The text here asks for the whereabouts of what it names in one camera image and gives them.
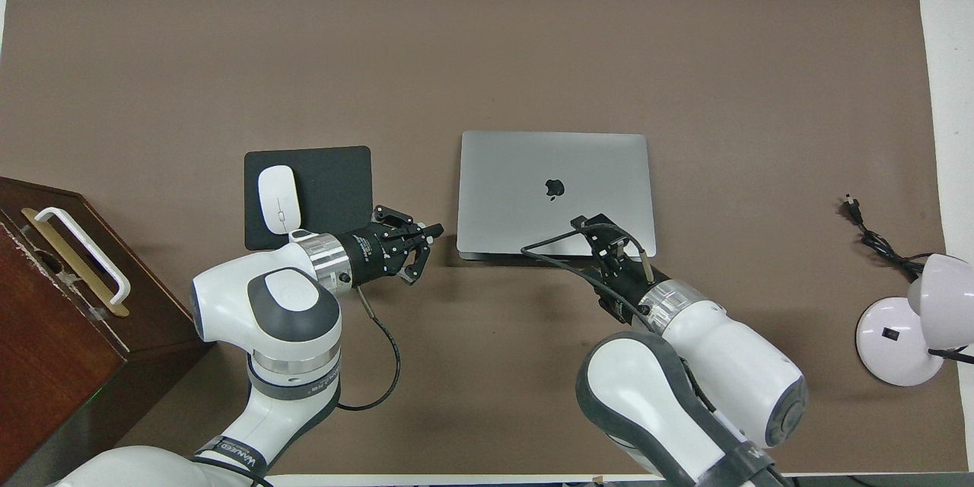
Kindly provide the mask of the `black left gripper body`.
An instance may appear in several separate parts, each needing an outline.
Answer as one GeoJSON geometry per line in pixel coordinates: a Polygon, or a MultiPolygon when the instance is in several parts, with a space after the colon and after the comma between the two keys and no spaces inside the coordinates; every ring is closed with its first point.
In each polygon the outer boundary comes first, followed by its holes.
{"type": "Polygon", "coordinates": [[[386,276],[399,276],[409,256],[419,247],[411,244],[413,217],[379,205],[363,227],[337,235],[350,259],[352,286],[386,276]]]}

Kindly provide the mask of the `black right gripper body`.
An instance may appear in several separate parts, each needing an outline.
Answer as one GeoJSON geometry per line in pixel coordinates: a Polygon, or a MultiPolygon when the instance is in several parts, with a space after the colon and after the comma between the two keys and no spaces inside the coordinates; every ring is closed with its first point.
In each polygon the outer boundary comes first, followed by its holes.
{"type": "Polygon", "coordinates": [[[633,259],[624,251],[627,240],[606,242],[605,240],[589,240],[592,254],[596,260],[595,269],[585,269],[585,273],[594,276],[602,285],[608,286],[623,297],[626,302],[633,304],[640,314],[648,314],[650,306],[641,304],[640,300],[657,283],[664,282],[664,272],[651,266],[651,274],[646,275],[644,263],[640,259],[633,259]]]}

